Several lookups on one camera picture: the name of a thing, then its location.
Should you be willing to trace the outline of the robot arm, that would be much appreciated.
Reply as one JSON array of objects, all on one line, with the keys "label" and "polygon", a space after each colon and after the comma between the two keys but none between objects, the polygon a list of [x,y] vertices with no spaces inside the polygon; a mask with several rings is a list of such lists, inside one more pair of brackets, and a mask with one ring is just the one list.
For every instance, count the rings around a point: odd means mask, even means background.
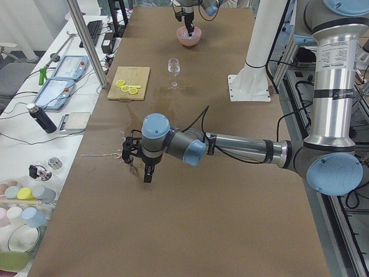
[{"label": "robot arm", "polygon": [[313,116],[302,143],[253,140],[224,134],[184,130],[165,115],[145,117],[139,137],[123,143],[125,163],[141,158],[145,182],[151,182],[163,154],[196,166],[204,155],[219,150],[251,164],[273,163],[298,173],[317,192],[340,196],[357,188],[363,168],[349,137],[359,37],[368,30],[367,1],[297,1],[294,37],[317,43]]},{"label": "robot arm", "polygon": [[187,30],[188,37],[192,37],[194,32],[194,8],[202,8],[209,17],[216,16],[223,1],[216,0],[200,0],[200,1],[172,1],[172,9],[175,18],[181,22],[184,20],[184,25]]}]

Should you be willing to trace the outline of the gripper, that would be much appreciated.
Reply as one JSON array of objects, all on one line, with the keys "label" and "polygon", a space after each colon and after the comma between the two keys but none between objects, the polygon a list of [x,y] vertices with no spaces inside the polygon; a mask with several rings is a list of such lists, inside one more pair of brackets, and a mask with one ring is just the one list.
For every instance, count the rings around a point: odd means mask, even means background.
[{"label": "gripper", "polygon": [[184,12],[184,22],[185,22],[185,26],[187,27],[188,37],[192,37],[193,32],[194,32],[194,25],[193,25],[194,6],[184,6],[183,12]]},{"label": "gripper", "polygon": [[122,146],[122,159],[126,164],[132,164],[134,157],[140,158],[142,137],[134,137],[134,132],[142,133],[140,130],[131,130],[129,135],[125,137]]}]

